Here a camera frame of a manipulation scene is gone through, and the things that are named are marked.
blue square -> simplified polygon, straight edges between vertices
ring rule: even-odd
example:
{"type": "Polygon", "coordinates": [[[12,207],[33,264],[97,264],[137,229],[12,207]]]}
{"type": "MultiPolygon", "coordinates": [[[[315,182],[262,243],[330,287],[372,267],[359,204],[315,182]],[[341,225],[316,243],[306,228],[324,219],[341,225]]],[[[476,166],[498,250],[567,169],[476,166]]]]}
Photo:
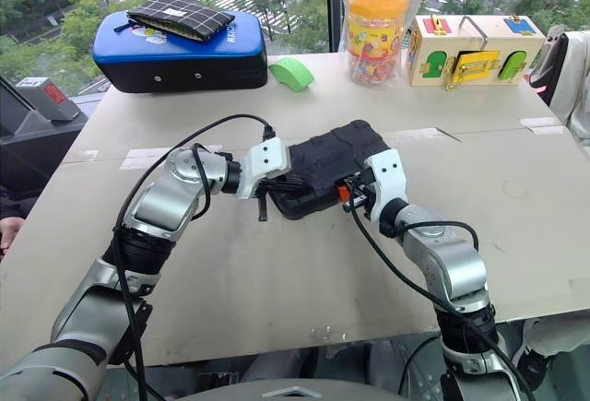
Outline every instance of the blue square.
{"type": "Polygon", "coordinates": [[[508,28],[510,28],[510,30],[516,34],[523,32],[530,32],[531,34],[535,33],[533,27],[529,25],[528,21],[526,20],[519,20],[518,22],[515,22],[511,18],[505,18],[504,21],[508,25],[508,28]]]}

black and white checkered pouch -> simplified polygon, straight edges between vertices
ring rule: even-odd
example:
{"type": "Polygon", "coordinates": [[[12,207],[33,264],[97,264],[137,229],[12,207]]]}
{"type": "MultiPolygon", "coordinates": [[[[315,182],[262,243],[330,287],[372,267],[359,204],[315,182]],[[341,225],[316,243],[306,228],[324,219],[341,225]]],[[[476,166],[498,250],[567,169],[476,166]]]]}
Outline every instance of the black and white checkered pouch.
{"type": "Polygon", "coordinates": [[[234,19],[232,14],[188,0],[149,0],[127,11],[127,16],[138,23],[197,41],[210,40],[234,19]]]}

person's hand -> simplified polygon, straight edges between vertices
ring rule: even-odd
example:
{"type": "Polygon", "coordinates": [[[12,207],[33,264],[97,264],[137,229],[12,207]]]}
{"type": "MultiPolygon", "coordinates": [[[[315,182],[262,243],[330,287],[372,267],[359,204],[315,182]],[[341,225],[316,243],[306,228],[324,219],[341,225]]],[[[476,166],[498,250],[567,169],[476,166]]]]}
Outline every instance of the person's hand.
{"type": "Polygon", "coordinates": [[[0,250],[2,256],[6,255],[8,248],[12,241],[18,234],[22,225],[25,224],[25,219],[21,217],[7,217],[0,219],[0,232],[2,232],[2,241],[0,241],[0,250]]]}

black device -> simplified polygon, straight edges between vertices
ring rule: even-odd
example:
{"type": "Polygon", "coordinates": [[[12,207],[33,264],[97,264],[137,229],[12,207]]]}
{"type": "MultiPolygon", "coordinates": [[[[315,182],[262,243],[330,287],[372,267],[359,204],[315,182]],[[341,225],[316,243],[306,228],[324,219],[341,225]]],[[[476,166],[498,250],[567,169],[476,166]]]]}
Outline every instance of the black device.
{"type": "Polygon", "coordinates": [[[15,201],[39,196],[88,120],[52,122],[0,79],[0,181],[15,201]]]}
{"type": "Polygon", "coordinates": [[[285,183],[297,180],[299,187],[280,190],[278,179],[268,188],[268,193],[285,218],[303,218],[337,204],[337,187],[344,179],[361,171],[368,157],[387,149],[384,140],[367,122],[355,120],[289,147],[291,171],[284,180],[285,183]]]}

crosswalk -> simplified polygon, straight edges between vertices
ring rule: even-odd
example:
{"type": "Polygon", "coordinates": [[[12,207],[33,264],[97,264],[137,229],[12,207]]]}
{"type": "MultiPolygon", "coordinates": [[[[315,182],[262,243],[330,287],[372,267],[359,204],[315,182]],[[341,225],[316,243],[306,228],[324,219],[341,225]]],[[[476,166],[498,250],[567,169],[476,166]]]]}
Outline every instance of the crosswalk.
{"type": "MultiPolygon", "coordinates": [[[[258,11],[254,7],[252,0],[204,0],[205,3],[215,6],[218,9],[227,11],[245,11],[250,14],[254,14],[260,20],[262,29],[268,34],[268,26],[266,25],[266,19],[262,12],[258,11]]],[[[289,33],[289,27],[291,31],[297,28],[297,19],[295,16],[289,16],[283,12],[278,14],[270,13],[268,15],[268,23],[273,33],[287,34],[289,33]]]]}
{"type": "MultiPolygon", "coordinates": [[[[252,0],[206,0],[206,2],[218,9],[223,9],[226,11],[245,11],[249,12],[250,14],[254,14],[260,20],[262,29],[268,33],[265,16],[262,14],[262,12],[255,9],[254,2],[252,0]]],[[[273,32],[278,33],[288,33],[289,26],[291,30],[297,28],[297,19],[295,16],[289,16],[288,24],[287,16],[283,12],[278,14],[269,13],[268,23],[270,24],[270,28],[273,30],[273,32]]]]}

